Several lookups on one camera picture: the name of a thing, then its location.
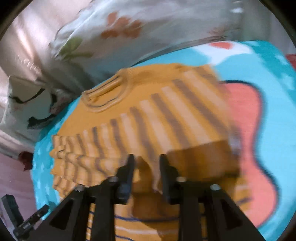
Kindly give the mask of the white floral pillow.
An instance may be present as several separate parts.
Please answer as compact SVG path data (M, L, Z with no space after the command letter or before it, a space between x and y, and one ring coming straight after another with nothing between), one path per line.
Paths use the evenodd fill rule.
M92 1L51 42L57 60L100 82L121 68L240 36L242 1Z

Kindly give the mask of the black and white plush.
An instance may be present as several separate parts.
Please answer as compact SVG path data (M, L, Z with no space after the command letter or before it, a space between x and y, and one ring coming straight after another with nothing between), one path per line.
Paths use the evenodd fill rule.
M40 131L73 99L74 95L66 90L9 76L8 101L1 127L15 138L34 143Z

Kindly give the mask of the yellow striped small sweater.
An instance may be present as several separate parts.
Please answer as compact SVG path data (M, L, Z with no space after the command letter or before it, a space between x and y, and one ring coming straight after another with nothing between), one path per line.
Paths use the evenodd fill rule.
M116 240L176 240L179 207L162 194L159 156L191 181L216 181L243 210L250 193L227 92L209 65L156 64L119 70L82 93L53 136L53 187L99 185L135 157L132 192L115 207Z

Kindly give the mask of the pink satin bedding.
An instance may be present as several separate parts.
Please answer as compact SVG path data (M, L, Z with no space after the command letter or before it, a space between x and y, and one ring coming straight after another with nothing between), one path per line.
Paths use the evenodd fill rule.
M39 81L76 98L97 81L77 67L57 60L51 42L92 1L1 1L1 120L8 101L9 76ZM1 127L1 153L17 158L35 143L15 138Z

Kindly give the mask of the blue star cartoon blanket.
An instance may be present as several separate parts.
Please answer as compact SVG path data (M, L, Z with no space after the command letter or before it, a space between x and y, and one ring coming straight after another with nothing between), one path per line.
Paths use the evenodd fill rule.
M266 41L219 42L144 61L211 64L232 94L251 187L250 219L266 240L295 224L295 69Z

